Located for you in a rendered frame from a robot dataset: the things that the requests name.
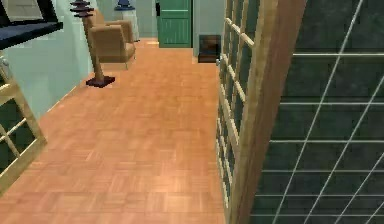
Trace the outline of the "dark blue shelf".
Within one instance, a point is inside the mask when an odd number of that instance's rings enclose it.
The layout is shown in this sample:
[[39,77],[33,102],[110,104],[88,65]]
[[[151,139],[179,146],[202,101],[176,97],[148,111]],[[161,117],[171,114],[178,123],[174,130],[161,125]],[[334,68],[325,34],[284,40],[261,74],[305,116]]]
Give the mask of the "dark blue shelf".
[[48,35],[62,28],[62,22],[26,24],[0,28],[0,50]]

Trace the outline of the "blue vase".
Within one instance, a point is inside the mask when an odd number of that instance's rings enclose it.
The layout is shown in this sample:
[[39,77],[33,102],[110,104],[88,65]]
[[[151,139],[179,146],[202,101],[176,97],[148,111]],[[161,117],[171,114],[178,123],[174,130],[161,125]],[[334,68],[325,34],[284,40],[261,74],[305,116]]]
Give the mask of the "blue vase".
[[129,11],[134,9],[135,7],[131,5],[129,0],[118,0],[115,6],[116,11]]

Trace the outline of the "wooden floor lamp dark base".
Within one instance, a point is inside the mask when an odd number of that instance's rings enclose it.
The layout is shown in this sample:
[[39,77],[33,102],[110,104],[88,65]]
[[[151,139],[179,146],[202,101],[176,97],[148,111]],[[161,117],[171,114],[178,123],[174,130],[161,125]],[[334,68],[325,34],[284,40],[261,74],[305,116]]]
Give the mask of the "wooden floor lamp dark base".
[[78,17],[82,20],[84,33],[89,49],[89,54],[92,62],[92,67],[94,71],[94,77],[87,80],[86,84],[92,87],[104,88],[107,85],[113,83],[115,81],[114,77],[105,76],[103,74],[99,59],[95,53],[95,49],[92,45],[92,38],[90,37],[90,29],[91,25],[91,17],[93,16],[92,11],[93,8],[90,6],[90,2],[87,0],[73,0],[71,2],[73,8],[71,12],[74,13],[75,17]]

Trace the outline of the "green panelled room door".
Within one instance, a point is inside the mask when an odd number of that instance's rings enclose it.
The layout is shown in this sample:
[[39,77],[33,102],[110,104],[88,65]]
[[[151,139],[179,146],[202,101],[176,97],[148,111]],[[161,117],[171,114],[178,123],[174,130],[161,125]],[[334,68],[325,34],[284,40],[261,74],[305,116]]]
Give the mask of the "green panelled room door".
[[192,47],[192,0],[156,0],[161,12],[157,18],[160,48]]

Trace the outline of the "black framed wall picture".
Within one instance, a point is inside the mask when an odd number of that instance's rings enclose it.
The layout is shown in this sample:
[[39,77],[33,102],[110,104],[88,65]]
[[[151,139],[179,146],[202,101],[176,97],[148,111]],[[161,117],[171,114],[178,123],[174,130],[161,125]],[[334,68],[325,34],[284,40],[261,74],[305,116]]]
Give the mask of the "black framed wall picture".
[[0,28],[57,21],[52,0],[0,0]]

